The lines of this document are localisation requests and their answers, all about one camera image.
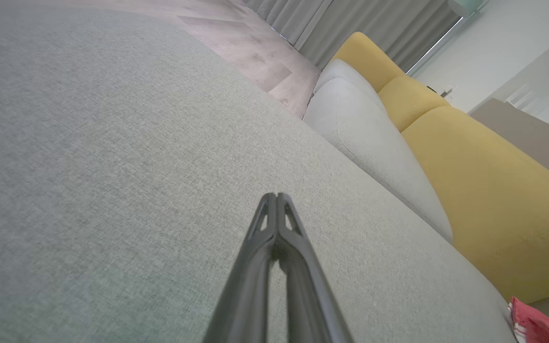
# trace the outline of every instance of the gray sofa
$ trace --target gray sofa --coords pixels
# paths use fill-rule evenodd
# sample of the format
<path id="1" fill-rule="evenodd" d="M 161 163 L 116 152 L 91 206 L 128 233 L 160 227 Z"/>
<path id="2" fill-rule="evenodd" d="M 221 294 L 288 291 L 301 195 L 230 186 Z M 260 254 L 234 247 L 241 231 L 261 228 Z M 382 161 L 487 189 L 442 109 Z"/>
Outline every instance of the gray sofa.
<path id="1" fill-rule="evenodd" d="M 514 342 L 455 248 L 187 33 L 0 7 L 0 342 L 198 342 L 286 192 L 355 341 Z M 286 340 L 273 269 L 269 341 Z"/>

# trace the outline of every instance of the yellow cushion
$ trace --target yellow cushion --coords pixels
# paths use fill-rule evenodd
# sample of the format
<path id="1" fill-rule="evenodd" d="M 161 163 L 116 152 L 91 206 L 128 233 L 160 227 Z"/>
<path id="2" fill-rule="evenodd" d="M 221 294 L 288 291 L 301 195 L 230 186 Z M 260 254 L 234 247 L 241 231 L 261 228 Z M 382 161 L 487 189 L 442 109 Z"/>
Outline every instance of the yellow cushion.
<path id="1" fill-rule="evenodd" d="M 453 107 L 403 131 L 453 228 L 453 245 L 509 299 L 549 297 L 549 170 Z"/>
<path id="2" fill-rule="evenodd" d="M 397 76 L 405 75 L 399 67 L 374 42 L 361 32 L 349 37 L 332 61 L 340 59 L 359 72 L 379 91 Z"/>
<path id="3" fill-rule="evenodd" d="M 406 75 L 391 80 L 378 92 L 389 118 L 399 131 L 421 115 L 440 106 L 449 106 L 442 96 Z"/>

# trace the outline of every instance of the red cloth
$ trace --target red cloth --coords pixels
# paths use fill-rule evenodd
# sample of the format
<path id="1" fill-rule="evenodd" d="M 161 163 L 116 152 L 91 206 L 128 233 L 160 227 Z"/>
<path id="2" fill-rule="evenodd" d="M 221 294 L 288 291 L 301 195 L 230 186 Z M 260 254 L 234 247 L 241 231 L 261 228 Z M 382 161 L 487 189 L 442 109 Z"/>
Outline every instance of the red cloth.
<path id="1" fill-rule="evenodd" d="M 512 297 L 510 311 L 519 342 L 525 339 L 527 343 L 549 343 L 549 317 L 516 297 Z"/>

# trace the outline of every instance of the gray curtain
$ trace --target gray curtain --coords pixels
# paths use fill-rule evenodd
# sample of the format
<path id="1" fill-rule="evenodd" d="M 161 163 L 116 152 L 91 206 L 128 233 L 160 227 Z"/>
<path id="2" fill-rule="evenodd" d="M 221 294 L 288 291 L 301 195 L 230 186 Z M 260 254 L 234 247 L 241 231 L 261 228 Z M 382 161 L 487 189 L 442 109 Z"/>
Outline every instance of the gray curtain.
<path id="1" fill-rule="evenodd" d="M 244 2 L 289 43 L 299 49 L 332 0 L 244 0 Z"/>
<path id="2" fill-rule="evenodd" d="M 323 69 L 349 35 L 360 31 L 405 72 L 459 18 L 447 0 L 333 0 L 299 52 Z"/>

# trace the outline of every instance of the herringbone floor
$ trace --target herringbone floor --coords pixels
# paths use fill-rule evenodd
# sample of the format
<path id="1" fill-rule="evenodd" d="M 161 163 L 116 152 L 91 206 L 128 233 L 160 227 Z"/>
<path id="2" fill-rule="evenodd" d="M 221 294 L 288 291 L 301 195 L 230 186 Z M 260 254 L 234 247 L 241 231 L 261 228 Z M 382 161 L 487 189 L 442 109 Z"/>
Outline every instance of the herringbone floor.
<path id="1" fill-rule="evenodd" d="M 320 70 L 242 0 L 14 0 L 93 7 L 164 19 L 209 46 L 301 118 Z"/>

